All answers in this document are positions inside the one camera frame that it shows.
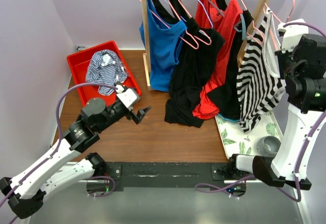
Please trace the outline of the black white striped tank top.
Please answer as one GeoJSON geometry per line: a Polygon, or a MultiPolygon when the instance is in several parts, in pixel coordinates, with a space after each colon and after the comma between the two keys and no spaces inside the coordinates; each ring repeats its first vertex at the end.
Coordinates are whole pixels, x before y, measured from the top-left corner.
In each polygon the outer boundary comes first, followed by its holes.
{"type": "MultiPolygon", "coordinates": [[[[266,27],[264,16],[259,29],[266,27]]],[[[273,110],[285,93],[285,80],[280,70],[275,51],[271,47],[253,47],[246,44],[239,68],[236,88],[240,104],[239,125],[248,133],[261,120],[261,116],[273,110]]]]}

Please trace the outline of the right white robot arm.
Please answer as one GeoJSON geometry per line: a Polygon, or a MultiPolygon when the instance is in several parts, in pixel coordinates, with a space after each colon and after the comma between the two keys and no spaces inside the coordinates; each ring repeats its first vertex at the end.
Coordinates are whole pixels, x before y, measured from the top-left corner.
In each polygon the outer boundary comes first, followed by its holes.
{"type": "Polygon", "coordinates": [[[289,103],[280,148],[274,157],[233,154],[226,171],[234,180],[251,173],[268,186],[309,190],[307,165],[325,124],[325,37],[303,34],[293,51],[276,54],[289,103]]]}

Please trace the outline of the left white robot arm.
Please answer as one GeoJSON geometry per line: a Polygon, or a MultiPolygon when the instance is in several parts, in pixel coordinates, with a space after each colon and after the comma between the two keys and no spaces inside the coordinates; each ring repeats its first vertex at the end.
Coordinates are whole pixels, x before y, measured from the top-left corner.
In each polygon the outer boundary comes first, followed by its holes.
{"type": "Polygon", "coordinates": [[[17,218],[36,213],[54,193],[84,179],[104,179],[106,163],[98,153],[90,153],[73,167],[60,170],[70,160],[99,141],[100,133],[121,118],[139,124],[150,106],[133,112],[135,101],[118,98],[107,106],[100,98],[91,99],[77,120],[57,142],[29,168],[13,178],[1,178],[1,204],[8,203],[17,218]]]}

